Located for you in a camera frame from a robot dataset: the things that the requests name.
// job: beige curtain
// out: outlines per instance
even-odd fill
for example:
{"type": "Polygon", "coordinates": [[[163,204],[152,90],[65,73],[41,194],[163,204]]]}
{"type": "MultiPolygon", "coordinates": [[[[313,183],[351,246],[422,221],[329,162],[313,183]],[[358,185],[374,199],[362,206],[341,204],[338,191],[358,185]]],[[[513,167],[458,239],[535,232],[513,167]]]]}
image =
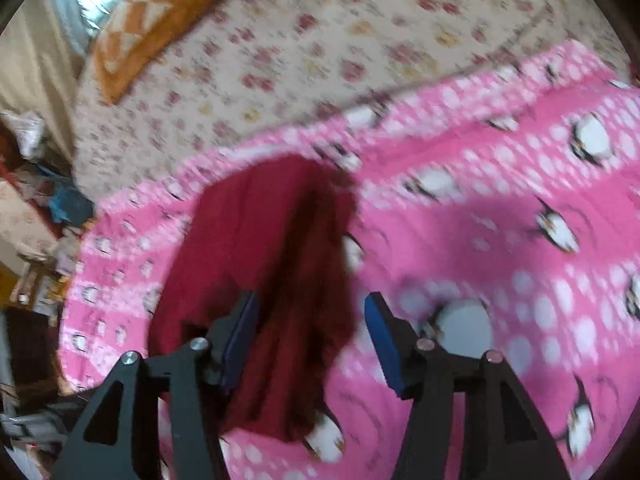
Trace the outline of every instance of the beige curtain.
{"type": "Polygon", "coordinates": [[[88,43],[77,0],[25,0],[0,35],[0,109],[39,113],[69,161],[76,77],[88,43]]]}

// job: maroon fabric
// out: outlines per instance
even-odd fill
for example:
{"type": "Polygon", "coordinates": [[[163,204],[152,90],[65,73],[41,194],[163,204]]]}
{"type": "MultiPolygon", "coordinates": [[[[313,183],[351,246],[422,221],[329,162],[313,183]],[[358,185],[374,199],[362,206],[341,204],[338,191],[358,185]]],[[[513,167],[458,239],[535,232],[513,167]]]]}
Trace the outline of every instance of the maroon fabric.
{"type": "Polygon", "coordinates": [[[268,160],[203,194],[148,335],[167,354],[260,294],[260,321],[223,430],[284,441],[314,426],[324,376],[353,334],[342,236],[354,209],[346,176],[300,156],[268,160]]]}

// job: orange pillow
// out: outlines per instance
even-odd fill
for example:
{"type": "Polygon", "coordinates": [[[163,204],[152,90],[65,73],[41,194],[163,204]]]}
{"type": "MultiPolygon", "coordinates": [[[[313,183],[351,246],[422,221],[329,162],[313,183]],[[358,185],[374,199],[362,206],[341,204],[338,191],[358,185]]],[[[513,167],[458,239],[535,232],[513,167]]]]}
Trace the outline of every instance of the orange pillow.
{"type": "Polygon", "coordinates": [[[117,103],[146,64],[213,0],[122,0],[100,32],[94,63],[104,99],[117,103]]]}

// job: metal screw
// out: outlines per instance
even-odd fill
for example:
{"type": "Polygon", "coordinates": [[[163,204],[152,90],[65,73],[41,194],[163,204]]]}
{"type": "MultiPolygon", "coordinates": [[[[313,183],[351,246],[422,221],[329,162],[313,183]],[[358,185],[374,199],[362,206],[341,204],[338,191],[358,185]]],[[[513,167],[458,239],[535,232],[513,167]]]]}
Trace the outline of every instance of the metal screw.
{"type": "Polygon", "coordinates": [[[486,360],[494,365],[500,364],[502,362],[502,354],[497,350],[489,350],[486,353],[486,360]]]}
{"type": "Polygon", "coordinates": [[[191,347],[191,350],[204,350],[209,347],[209,341],[204,337],[197,337],[196,339],[191,340],[189,346],[191,347]]]}
{"type": "Polygon", "coordinates": [[[418,341],[415,342],[415,347],[423,352],[428,352],[436,348],[436,343],[434,343],[431,339],[421,337],[420,339],[418,339],[418,341]]]}
{"type": "Polygon", "coordinates": [[[138,360],[138,352],[134,352],[133,350],[129,350],[128,352],[124,352],[122,355],[122,362],[126,365],[132,365],[138,360]]]}

